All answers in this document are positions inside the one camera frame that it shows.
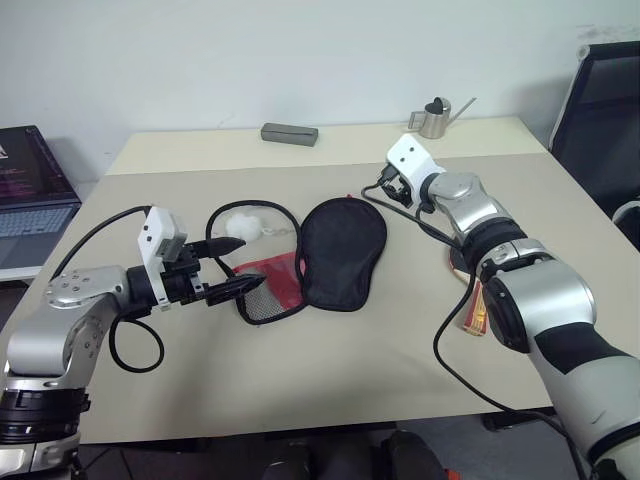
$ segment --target black cable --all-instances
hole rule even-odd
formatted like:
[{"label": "black cable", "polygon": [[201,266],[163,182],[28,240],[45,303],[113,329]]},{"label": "black cable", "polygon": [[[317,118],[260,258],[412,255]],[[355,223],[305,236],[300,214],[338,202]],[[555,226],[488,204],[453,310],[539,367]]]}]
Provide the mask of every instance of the black cable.
[{"label": "black cable", "polygon": [[[363,188],[362,192],[361,192],[361,195],[364,198],[366,198],[367,200],[369,200],[369,201],[371,201],[373,203],[376,203],[378,205],[382,205],[383,207],[386,207],[386,208],[388,208],[388,209],[390,209],[390,210],[402,215],[403,217],[407,218],[408,220],[411,220],[412,222],[417,223],[420,226],[420,228],[427,235],[429,235],[430,237],[432,237],[432,238],[434,238],[434,239],[436,239],[436,240],[448,245],[449,247],[451,247],[453,249],[460,250],[460,246],[457,243],[455,243],[451,238],[446,236],[443,232],[441,232],[437,228],[435,228],[435,227],[423,222],[420,219],[420,213],[422,211],[423,205],[420,205],[418,207],[418,209],[416,210],[416,213],[415,213],[415,217],[412,217],[407,212],[404,212],[404,211],[400,210],[399,208],[388,204],[387,202],[384,202],[382,200],[378,200],[378,199],[376,199],[374,197],[371,197],[370,195],[366,194],[366,192],[368,190],[373,190],[374,188],[377,188],[378,186],[379,186],[379,184],[376,184],[376,185],[370,185],[368,187]],[[475,289],[475,283],[476,283],[476,273],[474,271],[471,271],[470,274],[469,274],[469,283],[467,284],[467,288],[466,288],[464,294],[462,295],[462,297],[460,298],[458,303],[455,305],[455,307],[453,307],[453,309],[449,312],[449,314],[445,318],[444,322],[442,322],[442,324],[440,325],[440,328],[438,328],[438,331],[436,332],[435,336],[433,337],[433,353],[435,354],[436,360],[438,361],[440,366],[442,366],[442,368],[444,368],[447,372],[449,372],[456,380],[458,380],[460,383],[462,383],[462,385],[464,385],[471,392],[473,392],[475,395],[477,395],[478,397],[480,397],[482,400],[484,400],[485,402],[489,403],[490,405],[496,407],[499,410],[507,412],[507,413],[524,414],[524,415],[527,415],[529,417],[535,418],[537,420],[541,420],[544,423],[546,423],[548,426],[550,426],[552,429],[554,429],[557,433],[562,435],[565,438],[565,440],[567,442],[567,445],[569,447],[569,453],[571,454],[571,458],[573,459],[573,462],[574,462],[574,465],[575,465],[575,468],[576,468],[576,472],[578,474],[578,478],[580,480],[588,480],[586,474],[584,473],[584,470],[582,469],[582,464],[580,463],[580,460],[579,460],[579,453],[578,453],[578,450],[576,448],[576,445],[573,442],[573,440],[571,439],[571,437],[569,437],[569,434],[566,432],[566,430],[561,425],[559,425],[558,423],[553,421],[553,419],[551,417],[549,417],[549,416],[547,416],[547,415],[545,415],[543,413],[536,412],[535,410],[515,410],[513,408],[507,407],[506,405],[503,405],[502,403],[494,400],[493,398],[489,397],[488,395],[485,395],[480,390],[478,390],[476,387],[474,387],[471,383],[469,383],[467,380],[465,380],[464,377],[462,377],[462,375],[460,375],[458,372],[456,372],[451,366],[449,366],[449,364],[447,364],[447,362],[445,362],[445,360],[440,355],[440,350],[439,350],[440,337],[442,337],[442,334],[444,333],[446,328],[451,324],[451,321],[455,318],[455,316],[458,314],[458,312],[460,312],[462,307],[464,307],[464,305],[467,303],[469,298],[471,298],[471,295],[473,294],[473,291]]]},{"label": "black cable", "polygon": [[83,467],[84,470],[89,470],[94,463],[96,463],[98,460],[100,460],[102,457],[104,457],[107,453],[109,453],[111,451],[111,447],[107,447],[105,448],[102,452],[100,452],[98,455],[96,455],[95,457],[93,457],[93,460],[91,460],[89,463],[87,463],[86,467]]},{"label": "black cable", "polygon": [[127,457],[124,456],[124,450],[120,449],[120,458],[122,459],[122,463],[124,464],[124,468],[127,469],[127,475],[129,475],[129,480],[133,480],[133,472],[131,471],[131,467],[129,466],[129,462],[127,461]]},{"label": "black cable", "polygon": [[360,192],[360,195],[362,195],[363,198],[369,200],[370,202],[375,203],[377,205],[381,205],[385,208],[388,208],[389,210],[397,213],[398,215],[402,215],[407,220],[410,220],[413,223],[418,224],[418,226],[422,229],[424,233],[434,238],[435,240],[438,240],[439,242],[449,245],[451,248],[456,248],[456,249],[460,248],[460,246],[455,242],[455,240],[452,240],[451,238],[449,238],[444,232],[441,232],[436,227],[429,225],[426,222],[423,222],[419,218],[415,218],[411,214],[399,209],[394,205],[391,205],[390,203],[387,203],[383,200],[378,200],[377,198],[367,194],[369,190],[373,190],[375,188],[378,188],[379,186],[380,185],[375,184],[375,185],[369,185],[368,187],[364,187]]},{"label": "black cable", "polygon": [[138,207],[133,207],[123,212],[117,213],[114,216],[107,218],[104,222],[101,222],[95,227],[93,227],[91,230],[89,230],[89,232],[84,237],[82,237],[71,248],[71,250],[69,250],[69,253],[67,253],[65,257],[60,261],[60,264],[58,265],[58,267],[53,272],[53,275],[51,276],[51,280],[58,277],[62,273],[62,271],[66,268],[66,266],[69,264],[71,259],[75,256],[76,253],[78,253],[78,250],[80,250],[84,246],[84,244],[87,243],[91,239],[91,237],[93,237],[100,230],[111,225],[113,222],[116,222],[121,218],[127,217],[136,212],[144,212],[145,215],[148,215],[149,210],[151,210],[151,206],[149,205],[140,205]]},{"label": "black cable", "polygon": [[[151,334],[151,336],[154,338],[154,340],[158,344],[158,350],[159,350],[158,360],[156,360],[156,362],[153,365],[149,365],[148,367],[142,367],[142,368],[132,367],[131,365],[126,363],[124,360],[122,360],[122,358],[120,358],[120,355],[118,354],[118,348],[116,347],[116,330],[118,329],[118,325],[120,325],[121,323],[132,323],[134,325],[138,325],[139,327],[144,328],[147,332]],[[111,358],[113,358],[113,361],[115,362],[115,364],[118,365],[123,370],[131,373],[147,373],[147,372],[150,372],[151,370],[155,370],[156,368],[158,368],[158,366],[164,360],[164,343],[162,343],[162,339],[160,338],[160,335],[158,335],[158,333],[146,323],[133,318],[124,318],[124,317],[118,316],[115,318],[115,320],[111,324],[111,328],[109,329],[109,352],[111,353]]]}]

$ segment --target robotic arm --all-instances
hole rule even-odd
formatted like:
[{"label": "robotic arm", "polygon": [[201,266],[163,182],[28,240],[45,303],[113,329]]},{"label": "robotic arm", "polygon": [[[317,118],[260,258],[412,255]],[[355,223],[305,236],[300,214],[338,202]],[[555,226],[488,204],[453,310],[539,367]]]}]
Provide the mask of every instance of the robotic arm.
[{"label": "robotic arm", "polygon": [[[117,322],[137,322],[156,305],[215,305],[264,280],[240,275],[215,286],[202,283],[199,259],[226,255],[244,241],[222,237],[185,244],[186,237],[177,218],[153,207],[138,238],[144,265],[73,270],[51,281],[40,307],[9,341],[0,399],[0,478],[85,478],[76,458],[80,413],[90,407],[85,388],[105,334]],[[109,335],[115,339],[115,331]],[[162,360],[159,346],[156,366]]]},{"label": "robotic arm", "polygon": [[387,161],[378,185],[405,207],[447,216],[483,283],[493,333],[529,356],[581,453],[596,466],[613,460],[624,478],[640,479],[640,361],[594,330],[595,303],[584,280],[528,238],[477,176],[445,172],[411,135]]}]

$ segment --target black office chair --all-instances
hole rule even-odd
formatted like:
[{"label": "black office chair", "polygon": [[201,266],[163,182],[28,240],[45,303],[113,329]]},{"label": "black office chair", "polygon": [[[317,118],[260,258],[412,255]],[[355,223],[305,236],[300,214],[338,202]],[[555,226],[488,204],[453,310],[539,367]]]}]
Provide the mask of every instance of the black office chair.
[{"label": "black office chair", "polygon": [[640,251],[640,42],[579,56],[549,149]]}]

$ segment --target white plush toy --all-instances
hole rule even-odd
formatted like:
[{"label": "white plush toy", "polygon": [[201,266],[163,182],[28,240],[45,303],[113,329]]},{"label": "white plush toy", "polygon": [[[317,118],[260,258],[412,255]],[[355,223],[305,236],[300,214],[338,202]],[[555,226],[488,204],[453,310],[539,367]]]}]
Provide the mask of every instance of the white plush toy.
[{"label": "white plush toy", "polygon": [[253,242],[262,236],[262,221],[258,217],[235,213],[225,225],[227,235],[245,242]]}]

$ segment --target laptop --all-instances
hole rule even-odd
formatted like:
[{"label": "laptop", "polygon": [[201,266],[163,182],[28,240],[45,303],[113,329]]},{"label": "laptop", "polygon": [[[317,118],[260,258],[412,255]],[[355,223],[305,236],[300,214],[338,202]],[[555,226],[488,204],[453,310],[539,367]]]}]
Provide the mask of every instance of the laptop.
[{"label": "laptop", "polygon": [[0,269],[43,265],[80,205],[37,127],[0,129]]}]

